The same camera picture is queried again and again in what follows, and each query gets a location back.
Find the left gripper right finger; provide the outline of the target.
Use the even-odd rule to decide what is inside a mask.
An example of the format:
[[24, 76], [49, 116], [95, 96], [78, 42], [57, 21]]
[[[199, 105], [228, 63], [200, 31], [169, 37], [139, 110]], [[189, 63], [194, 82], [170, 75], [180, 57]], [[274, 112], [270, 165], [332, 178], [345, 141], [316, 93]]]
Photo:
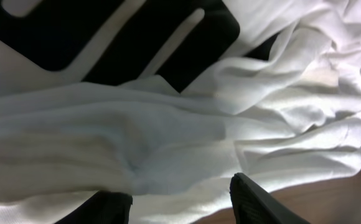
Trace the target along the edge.
[[230, 196], [237, 224], [309, 224], [243, 173], [232, 177]]

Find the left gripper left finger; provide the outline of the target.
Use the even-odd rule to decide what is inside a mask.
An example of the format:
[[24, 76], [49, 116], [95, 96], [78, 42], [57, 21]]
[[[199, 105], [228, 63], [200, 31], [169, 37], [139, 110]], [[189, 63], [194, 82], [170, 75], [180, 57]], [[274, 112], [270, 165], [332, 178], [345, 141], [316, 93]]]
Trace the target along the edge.
[[55, 224], [128, 224], [131, 195], [98, 191]]

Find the white Puma t-shirt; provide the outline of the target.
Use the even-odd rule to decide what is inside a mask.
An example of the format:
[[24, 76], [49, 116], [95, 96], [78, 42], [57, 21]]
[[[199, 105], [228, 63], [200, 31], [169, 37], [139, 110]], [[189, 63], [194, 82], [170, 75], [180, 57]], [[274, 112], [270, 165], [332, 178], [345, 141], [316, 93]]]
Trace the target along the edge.
[[0, 1], [0, 223], [130, 223], [361, 170], [361, 1]]

